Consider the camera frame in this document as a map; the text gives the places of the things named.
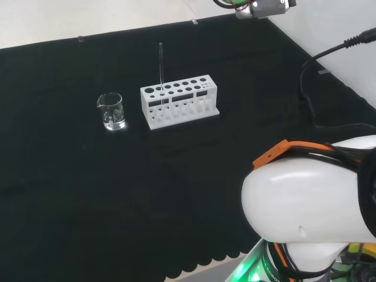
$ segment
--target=glass beaker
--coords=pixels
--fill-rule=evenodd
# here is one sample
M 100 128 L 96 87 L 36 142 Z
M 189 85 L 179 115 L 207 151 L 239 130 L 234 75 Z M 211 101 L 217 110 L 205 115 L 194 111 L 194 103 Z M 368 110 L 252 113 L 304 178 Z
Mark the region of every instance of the glass beaker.
M 96 102 L 96 106 L 102 112 L 105 128 L 111 131 L 125 127 L 123 98 L 117 93 L 103 94 Z

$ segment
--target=black tablecloth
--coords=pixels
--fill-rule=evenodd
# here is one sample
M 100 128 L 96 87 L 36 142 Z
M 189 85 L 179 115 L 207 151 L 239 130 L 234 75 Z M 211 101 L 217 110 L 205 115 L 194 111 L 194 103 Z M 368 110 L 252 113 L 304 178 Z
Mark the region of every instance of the black tablecloth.
M 159 81 L 159 42 L 165 81 L 210 75 L 220 116 L 149 130 L 139 88 Z M 160 282 L 248 252 L 256 157 L 367 134 L 312 131 L 296 108 L 307 58 L 267 19 L 233 15 L 1 50 L 0 280 Z M 318 123 L 376 123 L 320 69 L 305 80 Z M 127 130 L 103 127 L 106 92 L 123 96 Z

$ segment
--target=orange strap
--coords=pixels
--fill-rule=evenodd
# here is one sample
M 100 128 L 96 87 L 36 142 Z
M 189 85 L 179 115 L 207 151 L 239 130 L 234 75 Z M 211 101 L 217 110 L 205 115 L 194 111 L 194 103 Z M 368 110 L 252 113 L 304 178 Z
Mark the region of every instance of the orange strap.
M 305 141 L 291 141 L 291 142 L 289 142 L 287 140 L 283 140 L 282 142 L 276 144 L 273 148 L 271 148 L 265 154 L 258 157 L 253 162 L 254 169 L 258 169 L 259 167 L 262 167 L 262 166 L 266 165 L 267 163 L 270 163 L 276 157 L 278 157 L 279 155 L 282 155 L 284 152 L 286 152 L 289 148 L 291 148 L 293 146 L 309 147 L 309 148 L 314 148 L 314 149 L 333 151 L 332 148 L 325 146 L 325 145 L 322 145 L 322 144 L 305 142 Z
M 282 255 L 282 252 L 281 252 L 280 246 L 278 246 L 277 243 L 274 243 L 274 246 L 276 247 L 277 253 L 278 253 L 278 255 L 280 256 L 283 265 L 284 265 L 285 267 L 288 267 L 288 266 L 287 266 L 287 263 L 286 263 L 286 260 L 284 259 L 283 255 Z

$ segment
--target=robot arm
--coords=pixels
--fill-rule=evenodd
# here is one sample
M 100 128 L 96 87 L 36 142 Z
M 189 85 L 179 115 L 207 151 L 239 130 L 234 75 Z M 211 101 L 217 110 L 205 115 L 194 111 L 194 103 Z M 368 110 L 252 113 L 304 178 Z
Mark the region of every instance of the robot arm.
M 235 9 L 236 17 L 240 19 L 281 15 L 296 6 L 296 0 L 223 0 L 228 4 L 220 1 L 214 0 L 222 8 Z
M 372 149 L 376 147 L 376 136 L 358 137 L 335 146 Z M 270 150 L 265 156 L 272 155 Z M 297 270 L 320 273 L 304 281 L 328 281 L 328 269 L 348 243 L 376 243 L 375 207 L 362 206 L 359 175 L 356 169 L 305 157 L 276 160 L 246 177 L 241 195 L 244 214 L 262 238 L 286 243 L 285 251 Z M 269 243 L 257 266 L 262 281 L 280 279 L 275 278 L 279 274 L 274 258 Z

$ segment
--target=test tube rack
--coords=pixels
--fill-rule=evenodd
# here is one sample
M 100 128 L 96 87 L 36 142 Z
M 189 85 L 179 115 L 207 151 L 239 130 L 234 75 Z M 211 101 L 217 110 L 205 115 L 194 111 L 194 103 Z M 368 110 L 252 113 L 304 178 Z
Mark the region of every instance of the test tube rack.
M 217 85 L 209 75 L 142 87 L 142 112 L 150 129 L 219 115 Z

